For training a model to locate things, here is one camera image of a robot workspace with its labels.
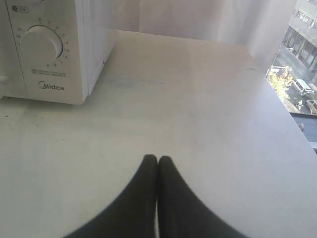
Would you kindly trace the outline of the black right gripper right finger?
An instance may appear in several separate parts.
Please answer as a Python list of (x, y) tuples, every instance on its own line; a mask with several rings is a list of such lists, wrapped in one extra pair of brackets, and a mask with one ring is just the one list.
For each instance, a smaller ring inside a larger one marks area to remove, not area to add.
[(161, 238), (244, 238), (190, 189), (173, 160), (158, 163), (158, 229)]

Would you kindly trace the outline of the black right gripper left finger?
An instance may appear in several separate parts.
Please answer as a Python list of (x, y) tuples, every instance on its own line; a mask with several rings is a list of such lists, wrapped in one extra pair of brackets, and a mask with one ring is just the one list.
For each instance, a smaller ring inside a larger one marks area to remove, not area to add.
[(131, 181), (100, 214), (67, 238), (154, 238), (158, 160), (145, 155)]

